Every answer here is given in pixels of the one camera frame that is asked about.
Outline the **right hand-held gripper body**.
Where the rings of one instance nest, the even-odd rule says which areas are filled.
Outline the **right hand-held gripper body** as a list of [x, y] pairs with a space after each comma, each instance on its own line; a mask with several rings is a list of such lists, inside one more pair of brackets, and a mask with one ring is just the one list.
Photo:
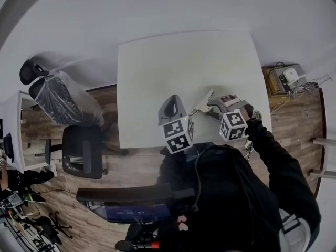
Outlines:
[[245, 137], [247, 123], [239, 109], [223, 113], [219, 135], [224, 141], [235, 141]]

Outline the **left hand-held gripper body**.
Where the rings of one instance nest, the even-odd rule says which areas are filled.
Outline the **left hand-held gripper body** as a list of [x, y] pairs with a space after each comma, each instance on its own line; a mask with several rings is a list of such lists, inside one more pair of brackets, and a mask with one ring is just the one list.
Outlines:
[[193, 146], [194, 125], [190, 115], [169, 118], [164, 114], [159, 114], [158, 126], [171, 154]]

